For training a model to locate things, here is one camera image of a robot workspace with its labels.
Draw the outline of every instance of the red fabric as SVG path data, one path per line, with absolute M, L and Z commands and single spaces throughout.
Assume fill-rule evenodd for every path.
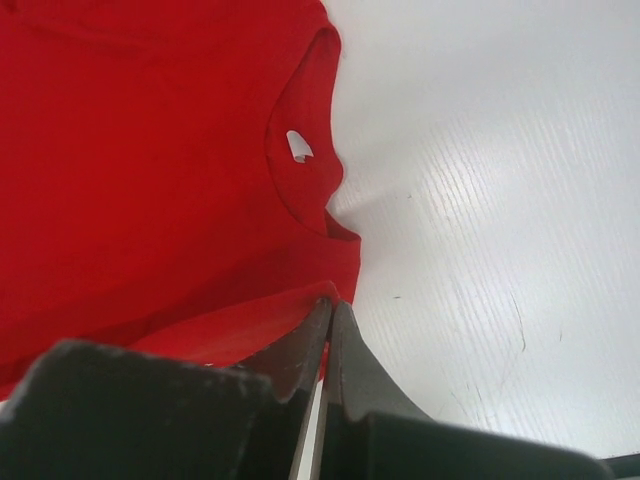
M 352 300 L 318 1 L 3 0 L 0 46 L 0 395 L 63 337 L 228 364 Z

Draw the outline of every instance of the t-shirt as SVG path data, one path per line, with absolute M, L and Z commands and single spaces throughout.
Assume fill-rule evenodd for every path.
M 61 338 L 223 365 L 353 298 L 339 52 L 317 0 L 0 0 L 0 394 Z

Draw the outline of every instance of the table surface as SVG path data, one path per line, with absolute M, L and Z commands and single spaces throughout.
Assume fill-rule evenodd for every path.
M 371 349 L 438 420 L 640 451 L 640 2 L 325 4 Z

